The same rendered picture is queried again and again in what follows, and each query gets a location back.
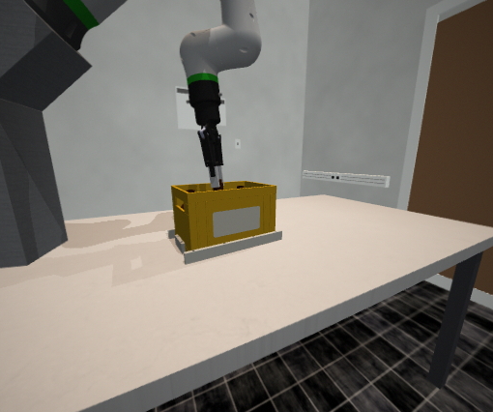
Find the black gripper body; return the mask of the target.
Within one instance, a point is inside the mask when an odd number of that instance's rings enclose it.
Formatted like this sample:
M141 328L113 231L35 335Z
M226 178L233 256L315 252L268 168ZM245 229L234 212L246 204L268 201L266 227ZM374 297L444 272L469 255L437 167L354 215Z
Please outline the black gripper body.
M200 103L194 106L196 124L206 128L209 139L212 141L211 129L217 129L220 123L219 107L217 103ZM202 125L201 125L202 124Z

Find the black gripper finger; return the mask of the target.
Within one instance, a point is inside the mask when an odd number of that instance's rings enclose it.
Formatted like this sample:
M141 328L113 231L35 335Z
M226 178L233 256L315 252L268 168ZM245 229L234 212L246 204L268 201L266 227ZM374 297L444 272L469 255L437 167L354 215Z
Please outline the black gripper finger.
M223 165L222 150L221 150L221 135L218 134L218 130L215 130L215 132L216 132L215 154L216 154L217 173L218 173L218 178L221 179L221 181L223 182L223 175L221 168L221 166Z
M211 129L212 131L212 141L209 139L209 134L206 131L206 128L203 127L201 131L198 131L198 136L201 143L202 153L204 157L205 166L209 169L211 188L219 188L219 179L218 179L218 167L216 166L216 154L215 154L215 129Z

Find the yellow divided crate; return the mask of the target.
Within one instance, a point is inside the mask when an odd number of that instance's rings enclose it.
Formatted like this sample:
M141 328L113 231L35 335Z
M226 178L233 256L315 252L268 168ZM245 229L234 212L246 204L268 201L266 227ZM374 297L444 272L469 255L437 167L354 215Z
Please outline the yellow divided crate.
M276 186L236 181L224 182L223 190L213 191L211 183L183 185L173 214L175 235L184 241L186 251L273 232Z

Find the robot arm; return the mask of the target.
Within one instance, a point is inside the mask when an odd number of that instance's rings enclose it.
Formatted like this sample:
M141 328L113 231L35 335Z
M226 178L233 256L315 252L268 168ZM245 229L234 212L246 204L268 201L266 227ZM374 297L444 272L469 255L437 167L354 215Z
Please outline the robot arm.
M24 0L67 44L80 50L84 35L128 0ZM221 105L218 73L252 65L261 51L254 0L220 0L219 27L187 33L180 57L187 82L187 103Z

